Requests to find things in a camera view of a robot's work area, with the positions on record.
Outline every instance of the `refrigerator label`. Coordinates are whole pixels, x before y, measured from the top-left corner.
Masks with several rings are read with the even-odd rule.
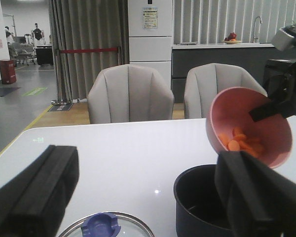
[[[154,30],[158,29],[158,8],[143,7],[143,29]]]

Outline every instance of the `red rope barrier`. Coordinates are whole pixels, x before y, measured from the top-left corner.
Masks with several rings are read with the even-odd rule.
[[[94,49],[68,49],[59,50],[60,53],[99,53],[99,52],[111,52],[118,51],[117,47],[114,48],[94,48]]]

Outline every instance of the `black pot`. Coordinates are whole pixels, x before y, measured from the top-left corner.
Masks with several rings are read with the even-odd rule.
[[[178,237],[233,237],[225,209],[216,191],[216,165],[184,171],[174,183]]]

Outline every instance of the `wooden floor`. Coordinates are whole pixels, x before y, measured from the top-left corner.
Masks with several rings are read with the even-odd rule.
[[[175,104],[173,119],[184,119],[183,104]],[[86,102],[74,103],[69,111],[56,111],[42,113],[32,125],[34,127],[54,127],[90,124]]]

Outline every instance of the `pink bowl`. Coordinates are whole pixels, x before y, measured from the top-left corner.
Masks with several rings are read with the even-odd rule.
[[[232,130],[239,126],[248,137],[258,137],[265,151],[259,160],[270,168],[283,164],[292,148],[291,128],[280,114],[254,122],[249,111],[269,102],[270,99],[259,92],[244,88],[231,87],[221,91],[213,100],[206,119],[208,139],[219,153],[227,151],[218,135],[227,134],[232,138]]]

